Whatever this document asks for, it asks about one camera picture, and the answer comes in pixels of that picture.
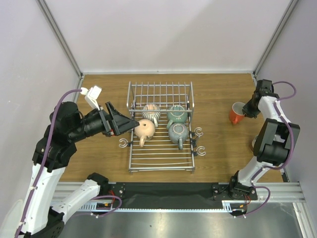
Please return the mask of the orange mug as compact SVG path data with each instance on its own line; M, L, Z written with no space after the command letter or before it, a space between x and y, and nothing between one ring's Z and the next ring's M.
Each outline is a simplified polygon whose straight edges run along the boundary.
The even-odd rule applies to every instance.
M229 113L229 120L233 125L238 124L245 118L245 113L243 112L243 107L245 103L243 102L235 102L232 105L231 111Z

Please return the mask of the beige ceramic mug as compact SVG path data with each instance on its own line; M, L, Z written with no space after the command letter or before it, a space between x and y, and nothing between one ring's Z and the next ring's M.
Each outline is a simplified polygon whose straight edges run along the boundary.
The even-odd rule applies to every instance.
M139 126L135 127L134 132L139 138L139 146L143 147L146 141L153 138L156 128L154 123L148 119L141 119L138 122Z

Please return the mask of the white ribbed mug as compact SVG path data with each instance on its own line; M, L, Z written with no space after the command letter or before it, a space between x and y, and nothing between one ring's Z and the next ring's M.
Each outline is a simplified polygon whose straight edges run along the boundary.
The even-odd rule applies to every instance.
M147 104L143 107L142 117L143 119L148 119L152 121L155 128L159 125L159 119L161 116L160 107L156 104Z

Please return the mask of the teal ceramic mug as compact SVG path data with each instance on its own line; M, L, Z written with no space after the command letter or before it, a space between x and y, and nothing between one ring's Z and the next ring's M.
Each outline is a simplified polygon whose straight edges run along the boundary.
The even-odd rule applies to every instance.
M185 123L187 119L187 113L185 108L181 105L171 106L167 112L168 123L166 128L169 129L170 126L174 123Z

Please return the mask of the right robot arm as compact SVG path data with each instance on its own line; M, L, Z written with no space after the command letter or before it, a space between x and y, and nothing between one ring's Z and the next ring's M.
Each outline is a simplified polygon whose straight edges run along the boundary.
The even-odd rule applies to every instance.
M264 124L253 146L253 158L231 177L228 193L243 199L256 192L255 183L269 170L281 170L291 160L300 133L281 107L283 99L274 91L274 83L262 79L256 84L251 99L241 108L242 115L256 118L262 114Z

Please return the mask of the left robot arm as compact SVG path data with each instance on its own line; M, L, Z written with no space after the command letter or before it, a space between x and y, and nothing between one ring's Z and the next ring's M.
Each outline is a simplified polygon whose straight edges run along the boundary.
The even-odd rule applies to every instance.
M70 217L89 200L115 199L109 194L108 178L92 173L79 189L51 205L61 175L77 151L77 142L99 133L119 136L139 126L138 121L118 112L111 102L106 103L106 108L93 109L84 116L75 102L62 102L50 114L51 123L36 144L32 158L30 189L15 237L56 238Z

